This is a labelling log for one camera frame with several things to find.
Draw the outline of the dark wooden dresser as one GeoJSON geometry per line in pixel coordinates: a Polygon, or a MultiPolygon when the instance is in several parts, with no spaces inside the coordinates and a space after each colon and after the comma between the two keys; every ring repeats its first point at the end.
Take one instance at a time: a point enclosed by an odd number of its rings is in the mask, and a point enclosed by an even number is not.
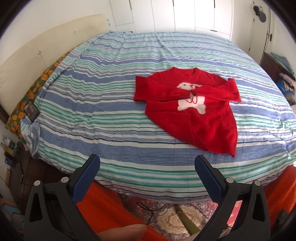
{"type": "Polygon", "coordinates": [[[283,71],[283,66],[266,52],[263,53],[260,66],[274,82],[276,82],[280,73],[283,71]]]}

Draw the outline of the patterned red rug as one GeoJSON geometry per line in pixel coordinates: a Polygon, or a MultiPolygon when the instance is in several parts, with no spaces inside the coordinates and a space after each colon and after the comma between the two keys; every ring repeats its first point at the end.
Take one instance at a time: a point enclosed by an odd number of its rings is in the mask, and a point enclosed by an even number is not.
{"type": "Polygon", "coordinates": [[[174,205],[179,205],[186,216],[200,230],[205,227],[218,207],[218,204],[212,201],[169,204],[124,194],[118,194],[118,197],[125,209],[169,240],[189,237],[175,212],[174,205]]]}

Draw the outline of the striped blue green bedspread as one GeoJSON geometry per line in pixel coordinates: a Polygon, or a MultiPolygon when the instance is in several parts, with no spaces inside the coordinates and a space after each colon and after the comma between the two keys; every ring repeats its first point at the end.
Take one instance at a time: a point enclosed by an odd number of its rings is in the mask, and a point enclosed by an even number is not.
{"type": "Polygon", "coordinates": [[[295,164],[295,114],[264,70],[231,41],[205,33],[106,32],[77,46],[54,70],[21,121],[30,153],[72,173],[100,157],[96,181],[117,192],[163,202],[207,199],[195,172],[203,155],[237,182],[267,185],[295,164]],[[194,69],[236,82],[235,156],[201,150],[168,134],[135,101],[136,76],[194,69]]]}

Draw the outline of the red orange trousers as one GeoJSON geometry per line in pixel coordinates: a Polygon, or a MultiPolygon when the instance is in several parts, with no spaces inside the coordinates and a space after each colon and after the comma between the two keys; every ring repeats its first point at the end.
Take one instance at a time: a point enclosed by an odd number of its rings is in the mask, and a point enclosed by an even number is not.
{"type": "MultiPolygon", "coordinates": [[[[290,213],[295,206],[295,166],[287,167],[272,183],[264,187],[270,224],[283,211],[290,213]]],[[[93,182],[78,209],[101,240],[167,240],[162,234],[124,208],[118,195],[93,182]]]]}

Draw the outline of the orange floral bed sheet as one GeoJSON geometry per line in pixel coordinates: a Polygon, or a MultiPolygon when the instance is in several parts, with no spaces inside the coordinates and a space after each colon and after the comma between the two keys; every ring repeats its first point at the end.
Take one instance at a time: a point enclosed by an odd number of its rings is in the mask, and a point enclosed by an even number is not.
{"type": "Polygon", "coordinates": [[[26,116],[24,111],[26,103],[29,100],[35,100],[48,78],[52,75],[53,71],[71,52],[72,50],[61,56],[42,73],[42,75],[32,84],[29,90],[25,93],[24,97],[18,102],[13,112],[10,114],[8,121],[6,122],[6,128],[16,134],[20,141],[25,142],[21,133],[21,120],[26,116]]]}

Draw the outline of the red knit sweater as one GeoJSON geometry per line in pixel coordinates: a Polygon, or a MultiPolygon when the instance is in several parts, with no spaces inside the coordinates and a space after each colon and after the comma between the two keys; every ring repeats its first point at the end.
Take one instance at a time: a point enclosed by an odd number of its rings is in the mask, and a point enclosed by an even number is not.
{"type": "Polygon", "coordinates": [[[136,76],[134,100],[144,101],[146,116],[172,137],[235,156],[238,133],[230,103],[241,99],[233,78],[173,67],[136,76]]]}

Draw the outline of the pile of folded clothes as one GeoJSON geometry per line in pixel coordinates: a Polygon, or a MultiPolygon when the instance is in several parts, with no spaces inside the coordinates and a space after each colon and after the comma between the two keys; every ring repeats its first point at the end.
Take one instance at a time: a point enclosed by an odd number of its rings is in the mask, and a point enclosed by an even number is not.
{"type": "Polygon", "coordinates": [[[276,85],[292,106],[295,105],[295,76],[288,59],[271,52],[271,56],[282,66],[282,70],[276,78],[276,85]]]}

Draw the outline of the nightstand with clutter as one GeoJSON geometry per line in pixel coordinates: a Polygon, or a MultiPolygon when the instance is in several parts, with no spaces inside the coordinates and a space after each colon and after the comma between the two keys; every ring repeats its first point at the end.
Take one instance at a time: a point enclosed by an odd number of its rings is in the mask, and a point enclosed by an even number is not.
{"type": "Polygon", "coordinates": [[[11,139],[4,137],[1,140],[1,147],[3,149],[3,175],[1,178],[6,185],[10,185],[10,180],[16,176],[19,177],[20,183],[23,182],[24,170],[23,170],[23,158],[25,149],[23,143],[18,141],[17,143],[11,139]]]}

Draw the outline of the black phone on bed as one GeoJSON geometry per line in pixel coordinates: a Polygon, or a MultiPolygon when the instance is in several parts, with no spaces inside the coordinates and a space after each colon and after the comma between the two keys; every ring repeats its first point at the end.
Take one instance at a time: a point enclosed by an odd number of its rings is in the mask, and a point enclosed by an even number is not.
{"type": "Polygon", "coordinates": [[[34,122],[35,119],[40,114],[39,110],[31,100],[28,100],[27,103],[25,104],[24,111],[31,122],[34,122]]]}

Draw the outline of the white door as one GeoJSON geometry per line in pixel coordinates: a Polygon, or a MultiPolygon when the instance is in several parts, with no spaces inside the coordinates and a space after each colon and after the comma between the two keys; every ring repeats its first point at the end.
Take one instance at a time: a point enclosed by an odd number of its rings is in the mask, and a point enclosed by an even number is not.
{"type": "Polygon", "coordinates": [[[252,28],[251,28],[251,40],[248,54],[257,63],[260,64],[263,53],[266,49],[269,31],[270,31],[270,9],[264,1],[252,1],[252,28]],[[266,14],[266,22],[262,23],[259,17],[255,15],[253,6],[261,6],[266,14]]]}

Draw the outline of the white wardrobe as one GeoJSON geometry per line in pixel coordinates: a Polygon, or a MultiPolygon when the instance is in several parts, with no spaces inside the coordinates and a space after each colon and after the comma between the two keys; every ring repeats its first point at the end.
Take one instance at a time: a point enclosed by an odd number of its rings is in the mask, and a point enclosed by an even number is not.
{"type": "Polygon", "coordinates": [[[120,32],[193,32],[230,40],[233,1],[110,1],[120,32]]]}

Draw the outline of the cream padded headboard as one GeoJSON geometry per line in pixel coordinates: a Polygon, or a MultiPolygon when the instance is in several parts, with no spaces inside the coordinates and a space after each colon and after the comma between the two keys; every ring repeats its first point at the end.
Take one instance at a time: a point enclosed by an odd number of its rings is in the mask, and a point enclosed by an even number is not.
{"type": "Polygon", "coordinates": [[[47,30],[20,47],[1,65],[1,107],[11,114],[50,65],[69,50],[108,30],[105,15],[86,16],[47,30]]]}

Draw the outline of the olive green stick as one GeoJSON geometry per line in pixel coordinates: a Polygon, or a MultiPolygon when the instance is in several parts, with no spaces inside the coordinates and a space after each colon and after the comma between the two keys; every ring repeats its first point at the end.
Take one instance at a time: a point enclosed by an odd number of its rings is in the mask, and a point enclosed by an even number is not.
{"type": "Polygon", "coordinates": [[[175,212],[189,235],[198,234],[201,230],[186,216],[179,205],[174,205],[175,212]]]}

